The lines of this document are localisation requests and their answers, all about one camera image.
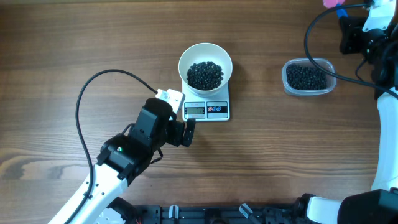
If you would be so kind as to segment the pink scoop blue handle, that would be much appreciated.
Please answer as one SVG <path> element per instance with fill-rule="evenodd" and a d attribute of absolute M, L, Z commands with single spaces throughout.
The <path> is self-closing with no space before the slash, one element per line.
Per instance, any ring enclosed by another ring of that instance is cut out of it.
<path fill-rule="evenodd" d="M 344 4 L 344 2 L 345 2 L 345 0 L 323 0 L 323 5 L 327 9 L 329 9 L 329 8 L 342 6 Z M 338 16 L 339 19 L 342 17 L 348 17 L 348 13 L 346 12 L 345 9 L 336 10 L 336 15 Z"/>

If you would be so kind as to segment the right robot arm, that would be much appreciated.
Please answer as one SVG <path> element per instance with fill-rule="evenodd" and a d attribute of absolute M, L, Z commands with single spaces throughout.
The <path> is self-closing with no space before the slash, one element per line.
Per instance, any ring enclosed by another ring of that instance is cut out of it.
<path fill-rule="evenodd" d="M 380 118 L 379 159 L 369 192 L 335 201 L 311 197 L 306 217 L 316 223 L 397 223 L 397 24 L 341 16 L 343 54 L 362 53 L 373 66 L 371 82 Z"/>

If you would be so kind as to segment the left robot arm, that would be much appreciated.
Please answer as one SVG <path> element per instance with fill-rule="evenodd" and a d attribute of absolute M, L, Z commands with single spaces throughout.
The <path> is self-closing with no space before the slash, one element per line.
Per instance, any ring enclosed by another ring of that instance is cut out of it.
<path fill-rule="evenodd" d="M 182 103 L 171 98 L 146 100 L 136 122 L 102 145 L 89 176 L 51 223 L 95 223 L 137 176 L 157 162 L 154 153 L 164 144 L 188 147 L 195 121 L 176 120 Z"/>

